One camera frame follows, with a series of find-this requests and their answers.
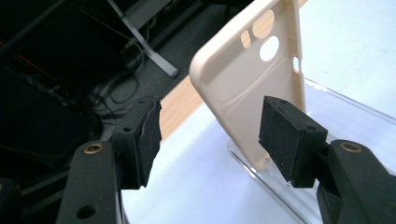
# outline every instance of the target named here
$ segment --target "mounting hole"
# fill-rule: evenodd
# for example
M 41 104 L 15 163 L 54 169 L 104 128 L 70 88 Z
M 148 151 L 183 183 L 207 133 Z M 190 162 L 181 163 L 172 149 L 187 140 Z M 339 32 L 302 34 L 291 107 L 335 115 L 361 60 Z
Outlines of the mounting hole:
M 84 148 L 85 154 L 95 154 L 103 150 L 102 144 L 93 144 Z
M 316 130 L 316 128 L 313 127 L 313 126 L 306 126 L 306 129 L 309 130 L 309 131 L 314 131 L 314 130 Z
M 96 208 L 93 204 L 88 204 L 81 207 L 77 212 L 77 217 L 79 219 L 86 219 L 92 217 L 96 213 Z
M 340 144 L 340 147 L 343 150 L 350 151 L 350 152 L 361 152 L 361 147 L 356 144 L 353 144 L 353 143 L 344 142 L 344 143 Z

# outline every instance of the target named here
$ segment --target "beige phone case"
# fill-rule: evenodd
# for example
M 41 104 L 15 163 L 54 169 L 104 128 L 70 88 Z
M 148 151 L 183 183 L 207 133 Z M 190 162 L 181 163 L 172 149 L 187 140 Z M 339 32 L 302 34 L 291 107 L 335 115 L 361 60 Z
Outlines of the beige phone case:
M 253 1 L 191 62 L 192 85 L 256 170 L 269 161 L 258 143 L 264 95 L 304 110 L 298 13 L 297 0 Z

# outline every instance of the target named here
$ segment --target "cable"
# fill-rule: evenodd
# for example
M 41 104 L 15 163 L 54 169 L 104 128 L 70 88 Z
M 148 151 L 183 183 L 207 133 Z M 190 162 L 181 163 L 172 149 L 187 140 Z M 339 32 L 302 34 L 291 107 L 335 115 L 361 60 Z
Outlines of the cable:
M 120 35 L 120 36 L 122 36 L 122 37 L 128 39 L 129 41 L 133 41 L 133 39 L 132 39 L 131 37 L 129 37 L 128 35 L 123 34 L 122 32 L 120 32 L 120 31 L 114 29 L 113 27 L 111 27 L 110 25 L 106 24 L 105 22 L 103 22 L 103 21 L 97 19 L 96 17 L 94 17 L 93 15 L 91 15 L 90 13 L 88 13 L 87 11 L 85 11 L 84 9 L 82 9 L 81 7 L 78 7 L 78 10 L 79 10 L 80 12 L 82 12 L 83 14 L 85 14 L 86 16 L 88 16 L 88 17 L 90 17 L 91 19 L 93 19 L 94 21 L 97 21 L 97 22 L 101 23 L 101 24 L 104 25 L 107 29 L 109 29 L 109 30 L 115 32 L 116 34 L 118 34 L 118 35 Z M 136 41 L 134 41 L 134 45 L 137 46 L 137 48 L 139 49 L 140 55 L 141 55 L 141 58 L 142 58 L 142 60 L 140 61 L 139 67 L 135 70 L 135 71 L 138 71 L 138 70 L 140 69 L 140 67 L 141 67 L 141 66 L 143 65 L 143 63 L 144 63 L 145 53 L 144 53 L 144 51 L 142 50 L 142 48 L 140 48 L 140 46 L 136 43 Z
M 112 86 L 112 88 L 110 88 L 109 90 L 109 94 L 108 97 L 110 98 L 110 100 L 117 105 L 123 105 L 125 103 L 127 103 L 129 100 L 131 100 L 131 98 L 134 96 L 134 94 L 137 92 L 137 87 L 139 86 L 139 82 L 137 81 L 137 78 L 135 76 L 132 76 L 132 78 L 134 79 L 134 90 L 128 95 L 128 97 L 126 97 L 124 100 L 122 101 L 117 101 L 114 99 L 114 97 L 111 95 L 111 93 L 114 91 L 115 87 Z
M 146 30 L 146 41 L 149 42 L 149 26 Z
M 105 121 L 102 121 L 102 124 L 105 124 L 105 125 L 116 125 L 116 123 L 105 122 Z
M 122 119 L 125 115 L 126 115 L 126 113 L 114 114 L 114 118 L 116 118 L 116 119 Z M 113 116 L 103 115 L 103 116 L 101 116 L 101 119 L 113 119 L 112 117 L 113 117 Z
M 108 111 L 110 112 L 111 117 L 114 119 L 114 122 L 117 123 L 117 119 L 116 116 L 114 115 L 113 110 L 111 110 L 111 108 L 106 104 L 105 100 L 102 98 L 102 96 L 97 95 L 97 93 L 94 92 L 90 92 L 90 95 L 93 96 L 93 98 L 95 98 L 96 100 L 98 100 L 102 105 L 104 105 Z

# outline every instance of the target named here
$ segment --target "chair leg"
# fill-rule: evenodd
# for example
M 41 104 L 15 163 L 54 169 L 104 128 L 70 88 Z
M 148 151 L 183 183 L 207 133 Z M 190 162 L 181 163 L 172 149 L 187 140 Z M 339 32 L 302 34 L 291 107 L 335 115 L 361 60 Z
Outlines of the chair leg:
M 122 22 L 126 25 L 126 27 L 131 31 L 140 45 L 144 48 L 144 52 L 146 55 L 155 62 L 169 77 L 175 77 L 178 74 L 178 70 L 166 61 L 160 54 L 154 51 L 149 43 L 145 40 L 145 38 L 139 33 L 139 31 L 131 24 L 125 14 L 120 10 L 119 6 L 114 2 L 114 0 L 107 0 L 107 2 L 113 7 L 113 9 L 117 12 Z

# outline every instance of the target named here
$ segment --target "black metal bracket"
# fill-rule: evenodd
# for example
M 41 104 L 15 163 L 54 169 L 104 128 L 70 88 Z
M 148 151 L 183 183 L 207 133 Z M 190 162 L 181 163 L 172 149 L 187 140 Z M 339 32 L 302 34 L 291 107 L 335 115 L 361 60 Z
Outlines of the black metal bracket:
M 122 189 L 146 186 L 160 149 L 158 97 L 137 101 L 109 141 L 76 150 L 57 223 L 125 223 Z
M 319 181 L 324 223 L 396 223 L 396 180 L 369 148 L 326 143 L 327 130 L 291 103 L 265 96 L 260 144 L 295 188 Z

